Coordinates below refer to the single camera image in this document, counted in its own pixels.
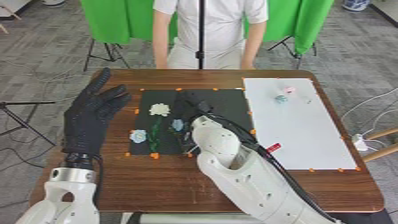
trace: wooden table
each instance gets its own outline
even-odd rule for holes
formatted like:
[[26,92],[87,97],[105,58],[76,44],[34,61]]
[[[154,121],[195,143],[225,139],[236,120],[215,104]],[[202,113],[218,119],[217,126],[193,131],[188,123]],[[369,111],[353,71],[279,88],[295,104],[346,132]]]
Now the wooden table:
[[[126,84],[133,102],[110,122],[103,145],[105,182],[99,200],[101,212],[238,212],[238,208],[202,175],[195,159],[162,155],[126,157],[130,130],[140,89],[241,88],[247,78],[309,78],[327,106],[332,120],[345,137],[350,153],[361,171],[289,171],[297,181],[327,212],[376,212],[384,208],[380,190],[369,176],[364,162],[348,140],[346,131],[313,74],[305,71],[225,71],[225,70],[114,70],[106,88]],[[62,161],[62,153],[50,156],[48,167],[37,181],[30,203],[44,197],[42,183],[51,168]]]

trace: floor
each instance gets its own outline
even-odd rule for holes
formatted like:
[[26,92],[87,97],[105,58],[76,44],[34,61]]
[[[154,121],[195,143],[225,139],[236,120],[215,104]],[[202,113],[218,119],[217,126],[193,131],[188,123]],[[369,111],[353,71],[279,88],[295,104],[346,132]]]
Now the floor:
[[[92,61],[89,71],[82,72],[89,48],[89,26],[78,0],[69,0],[60,8],[46,8],[39,1],[21,14],[23,21],[2,21],[10,34],[0,33],[0,101],[55,100],[55,105],[39,107],[32,125],[53,141],[62,133],[62,112],[71,98],[85,86],[92,72],[103,67],[122,68],[122,63]],[[293,69],[295,60],[282,48],[266,51],[265,44],[257,54],[257,69]],[[98,45],[96,53],[103,54]],[[398,29],[371,9],[350,13],[339,7],[330,11],[325,29],[318,38],[318,57],[304,57],[302,69],[318,77],[337,114],[359,102],[398,87]],[[133,68],[153,68],[151,43],[131,40],[122,55]],[[345,126],[350,134],[371,129],[371,120],[380,111],[398,109],[396,94],[368,103],[346,116]],[[30,107],[9,107],[21,117]],[[380,119],[376,130],[394,127],[396,113]],[[16,126],[0,113],[0,131]],[[0,150],[14,148],[23,158],[39,155],[50,144],[19,131],[0,137]],[[30,160],[46,164],[46,155]],[[368,163],[378,183],[385,208],[398,223],[398,153]],[[10,150],[0,151],[0,220],[14,223],[26,210],[26,200],[41,168],[19,162]]]

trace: white shirt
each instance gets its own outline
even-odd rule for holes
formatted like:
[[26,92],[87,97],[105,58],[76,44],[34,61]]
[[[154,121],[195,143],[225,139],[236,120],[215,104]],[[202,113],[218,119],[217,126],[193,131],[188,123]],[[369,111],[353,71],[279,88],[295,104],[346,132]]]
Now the white shirt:
[[[177,11],[176,44],[199,48],[199,0],[154,0],[153,8]],[[204,52],[224,52],[243,43],[243,16],[250,24],[268,20],[266,0],[206,0]]]

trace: person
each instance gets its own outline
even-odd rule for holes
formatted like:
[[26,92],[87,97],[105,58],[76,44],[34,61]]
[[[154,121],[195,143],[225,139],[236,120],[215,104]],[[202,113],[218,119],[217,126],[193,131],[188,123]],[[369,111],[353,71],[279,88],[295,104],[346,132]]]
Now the person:
[[[197,69],[199,0],[154,0],[153,52],[158,69]],[[177,13],[177,37],[169,50],[169,24]],[[249,35],[243,38],[243,21]],[[254,69],[268,20],[266,0],[208,0],[204,69]]]

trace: person's arm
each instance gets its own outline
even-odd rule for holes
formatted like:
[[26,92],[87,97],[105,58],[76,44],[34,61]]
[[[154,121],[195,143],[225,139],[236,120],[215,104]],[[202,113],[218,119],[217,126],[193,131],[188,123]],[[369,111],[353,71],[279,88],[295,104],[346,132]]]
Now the person's arm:
[[245,0],[245,16],[249,20],[249,36],[245,42],[245,53],[241,58],[241,69],[254,69],[254,58],[263,42],[266,20],[268,20],[268,2],[266,0]]
[[156,69],[167,69],[167,49],[169,49],[169,24],[170,15],[158,10],[153,12],[153,54]]
[[254,69],[254,58],[263,43],[266,22],[250,24],[249,37],[245,42],[245,53],[241,58],[241,69]]

